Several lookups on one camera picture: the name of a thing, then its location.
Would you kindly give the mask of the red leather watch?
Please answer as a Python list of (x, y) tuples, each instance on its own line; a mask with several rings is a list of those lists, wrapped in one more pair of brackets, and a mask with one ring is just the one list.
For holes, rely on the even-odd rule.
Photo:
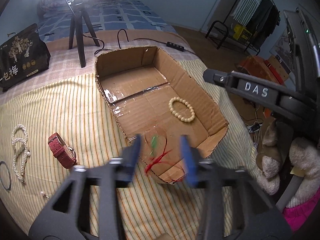
[(75, 150), (67, 146), (58, 133), (48, 138), (48, 146), (53, 156), (65, 169), (71, 169), (76, 164)]

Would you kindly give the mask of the red green tassel charm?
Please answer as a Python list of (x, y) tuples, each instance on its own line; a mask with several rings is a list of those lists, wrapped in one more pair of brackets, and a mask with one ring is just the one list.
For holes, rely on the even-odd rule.
[(173, 185), (185, 176), (178, 138), (161, 127), (155, 126), (144, 134), (141, 158), (145, 174), (159, 184)]

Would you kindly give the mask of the wooden box on table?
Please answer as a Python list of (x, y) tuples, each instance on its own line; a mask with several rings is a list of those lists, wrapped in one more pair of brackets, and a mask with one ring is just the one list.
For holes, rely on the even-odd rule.
[(283, 85), (284, 82), (289, 78), (291, 71), (279, 56), (271, 55), (267, 60), (264, 61), (264, 63), (267, 65), (269, 70), (280, 84)]

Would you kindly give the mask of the orange cloth covered table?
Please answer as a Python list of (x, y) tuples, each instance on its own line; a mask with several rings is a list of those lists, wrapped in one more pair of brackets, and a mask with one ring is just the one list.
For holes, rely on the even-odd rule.
[(236, 69), (244, 74), (255, 76), (280, 85), (285, 85), (284, 79), (274, 66), (268, 61), (256, 55), (249, 55), (236, 65)]

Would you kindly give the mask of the yellow crate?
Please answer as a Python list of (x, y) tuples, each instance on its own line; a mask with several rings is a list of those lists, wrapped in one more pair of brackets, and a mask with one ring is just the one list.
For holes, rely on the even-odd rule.
[(247, 43), (252, 36), (252, 34), (243, 25), (240, 24), (236, 24), (233, 31), (233, 38), (236, 41), (244, 44)]

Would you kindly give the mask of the yellow striped bed sheet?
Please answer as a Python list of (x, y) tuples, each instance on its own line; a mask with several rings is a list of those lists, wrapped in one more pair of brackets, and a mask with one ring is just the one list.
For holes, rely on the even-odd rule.
[[(25, 184), (12, 169), (11, 134), (22, 124), (31, 155), (25, 166)], [(53, 157), (48, 137), (59, 133), (76, 150), (78, 163), (103, 165), (119, 155), (126, 139), (95, 85), (92, 73), (71, 77), (16, 96), (1, 105), (1, 174), (11, 189), (1, 189), (1, 200), (23, 232), (67, 178), (68, 171)], [(147, 176), (143, 164), (133, 183), (118, 191), (128, 239), (155, 239), (163, 233), (174, 239), (194, 239), (203, 204), (203, 192), (184, 183), (159, 184)]]

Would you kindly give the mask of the dark hanging clothes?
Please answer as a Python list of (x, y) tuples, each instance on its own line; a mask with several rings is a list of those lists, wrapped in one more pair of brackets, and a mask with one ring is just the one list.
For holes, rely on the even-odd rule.
[(251, 45), (259, 49), (265, 40), (274, 32), (280, 24), (280, 12), (271, 0), (261, 0), (255, 13), (246, 25), (252, 34)]

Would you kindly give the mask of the black clothes rack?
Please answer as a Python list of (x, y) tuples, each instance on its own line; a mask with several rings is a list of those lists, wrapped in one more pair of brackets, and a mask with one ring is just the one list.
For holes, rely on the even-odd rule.
[(205, 38), (220, 49), (228, 40), (256, 55), (265, 40), (280, 25), (280, 11), (273, 0), (235, 0), (223, 21), (215, 20)]

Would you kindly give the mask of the striped hanging towel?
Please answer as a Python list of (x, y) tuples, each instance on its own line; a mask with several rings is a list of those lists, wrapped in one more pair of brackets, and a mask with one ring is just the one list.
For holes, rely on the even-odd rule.
[(233, 13), (233, 20), (240, 25), (247, 25), (262, 0), (239, 0)]

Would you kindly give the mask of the cardboard box tray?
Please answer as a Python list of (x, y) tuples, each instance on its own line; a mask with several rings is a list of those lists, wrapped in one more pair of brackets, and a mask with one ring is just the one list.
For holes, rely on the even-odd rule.
[(213, 97), (161, 48), (101, 54), (95, 61), (95, 79), (125, 138), (141, 136), (141, 161), (144, 134), (155, 126), (178, 138), (179, 152), (180, 137), (186, 135), (204, 158), (228, 131), (228, 121)]

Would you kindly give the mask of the pink checked blanket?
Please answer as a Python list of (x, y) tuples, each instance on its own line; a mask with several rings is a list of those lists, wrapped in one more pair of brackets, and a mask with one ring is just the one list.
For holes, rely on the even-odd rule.
[[(107, 30), (97, 32), (98, 38), (105, 42), (105, 48), (117, 50), (119, 48), (157, 46), (165, 50), (175, 60), (195, 60), (199, 57), (192, 51), (188, 42), (176, 33), (157, 30)], [(12, 87), (7, 92), (1, 92), (1, 104), (12, 98), (42, 86), (65, 80), (70, 77), (94, 72), (96, 55), (90, 38), (84, 38), (86, 66), (81, 68), (76, 48), (68, 49), (68, 38), (61, 38), (47, 43), (51, 54), (49, 69), (36, 74), (26, 81)]]

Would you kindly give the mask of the black tripod stand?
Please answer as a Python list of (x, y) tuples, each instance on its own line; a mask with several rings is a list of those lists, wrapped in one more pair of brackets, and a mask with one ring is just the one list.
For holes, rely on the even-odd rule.
[(85, 3), (83, 0), (70, 0), (67, 1), (69, 8), (72, 12), (72, 18), (69, 29), (69, 41), (68, 41), (68, 49), (73, 49), (74, 37), (76, 39), (76, 46), (78, 50), (78, 56), (80, 61), (81, 68), (86, 66), (86, 58), (85, 58), (85, 48), (84, 48), (84, 35), (83, 32), (83, 23), (85, 23), (89, 36), (88, 38), (92, 39), (95, 46), (99, 47), (99, 39), (96, 36), (96, 33), (93, 28), (93, 24), (89, 18), (89, 14), (85, 8)]

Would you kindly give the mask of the landscape wall painting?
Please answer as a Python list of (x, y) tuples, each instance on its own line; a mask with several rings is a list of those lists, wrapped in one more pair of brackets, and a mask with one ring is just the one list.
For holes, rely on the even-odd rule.
[(291, 56), (289, 38), (286, 29), (273, 45), (270, 53), (280, 62), (287, 73), (294, 71), (293, 59)]

